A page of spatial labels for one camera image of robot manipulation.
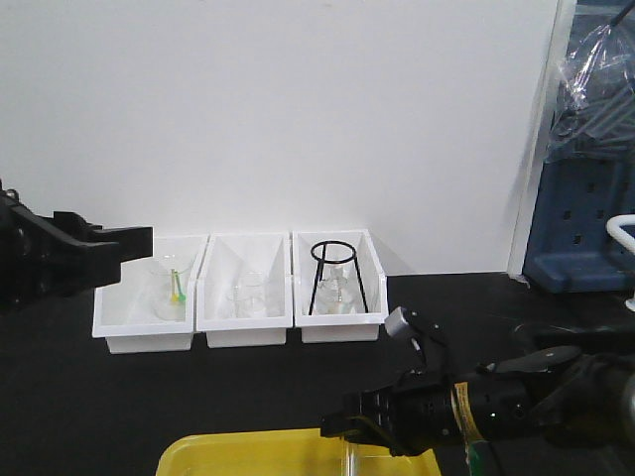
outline white plastic tray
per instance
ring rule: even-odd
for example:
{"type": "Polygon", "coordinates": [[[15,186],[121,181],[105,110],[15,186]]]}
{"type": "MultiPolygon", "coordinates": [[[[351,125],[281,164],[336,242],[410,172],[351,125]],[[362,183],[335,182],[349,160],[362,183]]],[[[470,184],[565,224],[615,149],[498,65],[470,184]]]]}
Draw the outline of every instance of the white plastic tray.
{"type": "Polygon", "coordinates": [[[196,330],[209,347],[284,344],[293,326],[289,234],[211,235],[196,295],[196,330]],[[245,274],[263,277],[266,306],[237,315],[229,297],[245,274]]]}
{"type": "Polygon", "coordinates": [[[105,337],[113,354],[189,350],[194,332],[195,284],[206,243],[206,235],[154,238],[154,257],[179,254],[190,263],[182,274],[185,305],[175,318],[160,318],[153,309],[152,295],[157,285],[152,275],[153,258],[135,260],[122,264],[120,283],[95,290],[92,336],[105,337]]]}
{"type": "MultiPolygon", "coordinates": [[[[338,253],[336,247],[334,247],[333,251],[338,253]]],[[[379,263],[368,230],[294,232],[293,258],[295,326],[302,329],[303,342],[344,342],[377,339],[379,326],[388,315],[386,275],[379,263]],[[359,304],[357,304],[351,313],[314,313],[309,315],[318,265],[318,262],[311,255],[311,248],[315,243],[325,240],[344,241],[356,249],[369,312],[364,312],[363,307],[360,308],[359,304]]],[[[353,271],[351,271],[354,270],[353,263],[347,263],[345,266],[348,267],[349,276],[355,279],[353,271]]]]}

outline yellow plastic container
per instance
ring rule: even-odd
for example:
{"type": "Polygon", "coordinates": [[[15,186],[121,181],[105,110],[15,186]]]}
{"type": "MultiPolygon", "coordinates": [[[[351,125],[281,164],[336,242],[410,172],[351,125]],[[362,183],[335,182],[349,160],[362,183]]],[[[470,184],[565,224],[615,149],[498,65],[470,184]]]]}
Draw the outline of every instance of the yellow plastic container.
{"type": "Polygon", "coordinates": [[[435,455],[392,457],[379,446],[322,438],[317,428],[202,434],[173,443],[157,476],[441,476],[435,455]]]}

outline black tabletop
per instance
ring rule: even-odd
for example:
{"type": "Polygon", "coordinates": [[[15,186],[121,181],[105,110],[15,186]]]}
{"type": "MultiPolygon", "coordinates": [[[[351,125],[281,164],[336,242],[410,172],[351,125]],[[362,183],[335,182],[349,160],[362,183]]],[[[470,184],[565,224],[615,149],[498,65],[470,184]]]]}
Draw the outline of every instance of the black tabletop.
{"type": "MultiPolygon", "coordinates": [[[[628,322],[624,293],[552,296],[505,275],[391,278],[389,304],[433,317],[458,366],[520,355],[521,322],[628,322]]],[[[110,355],[90,336],[92,296],[43,302],[0,319],[0,474],[153,475],[162,452],[197,433],[300,428],[337,411],[346,392],[391,384],[417,358],[384,331],[377,342],[110,355]]],[[[563,450],[540,438],[497,443],[510,475],[633,474],[614,448],[563,450]]],[[[461,448],[437,452],[465,475],[461,448]]]]}

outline yellow label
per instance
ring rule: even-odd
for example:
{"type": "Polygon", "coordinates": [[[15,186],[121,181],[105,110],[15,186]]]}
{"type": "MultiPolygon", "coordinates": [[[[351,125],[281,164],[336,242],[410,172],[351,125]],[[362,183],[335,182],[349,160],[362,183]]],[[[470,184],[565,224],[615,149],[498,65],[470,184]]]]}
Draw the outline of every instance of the yellow label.
{"type": "Polygon", "coordinates": [[[471,442],[485,439],[483,435],[480,434],[476,422],[474,421],[474,416],[472,415],[472,408],[469,404],[469,394],[467,393],[467,382],[454,384],[451,402],[454,419],[463,433],[465,440],[471,442]]]}

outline metal ring stand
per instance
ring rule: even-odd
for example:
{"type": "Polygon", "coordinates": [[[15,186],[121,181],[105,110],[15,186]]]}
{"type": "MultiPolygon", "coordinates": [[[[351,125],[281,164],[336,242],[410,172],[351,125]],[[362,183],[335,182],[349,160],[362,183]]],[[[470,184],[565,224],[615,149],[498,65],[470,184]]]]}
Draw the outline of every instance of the metal ring stand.
{"type": "Polygon", "coordinates": [[[355,264],[355,272],[357,273],[357,282],[359,283],[359,291],[361,292],[361,299],[364,302],[364,310],[368,312],[368,304],[366,303],[366,293],[364,292],[364,285],[361,282],[361,273],[359,272],[359,262],[357,261],[357,250],[355,247],[345,241],[327,240],[315,243],[311,248],[311,256],[317,261],[316,278],[314,279],[314,290],[311,293],[311,305],[309,306],[309,315],[314,313],[314,305],[316,304],[316,292],[318,291],[318,283],[322,280],[322,273],[324,271],[324,265],[343,265],[353,261],[355,264]],[[326,258],[326,247],[328,245],[340,245],[350,250],[350,256],[342,260],[328,260],[326,258]],[[316,249],[321,246],[321,256],[316,255],[316,249]]]}

